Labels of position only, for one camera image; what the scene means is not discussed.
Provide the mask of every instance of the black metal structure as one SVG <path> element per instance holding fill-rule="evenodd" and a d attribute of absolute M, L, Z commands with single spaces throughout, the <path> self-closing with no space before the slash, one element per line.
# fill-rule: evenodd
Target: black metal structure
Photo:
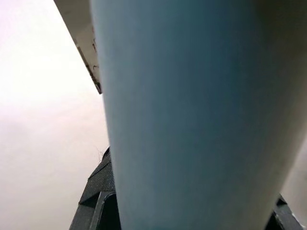
<path fill-rule="evenodd" d="M 70 230 L 121 230 L 109 148 L 88 178 Z M 265 230 L 303 228 L 280 196 Z"/>

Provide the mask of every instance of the light blue pole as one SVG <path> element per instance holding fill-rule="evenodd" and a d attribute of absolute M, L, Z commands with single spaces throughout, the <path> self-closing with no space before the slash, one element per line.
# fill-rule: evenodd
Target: light blue pole
<path fill-rule="evenodd" d="M 264 229 L 306 130 L 306 9 L 92 1 L 123 230 Z"/>

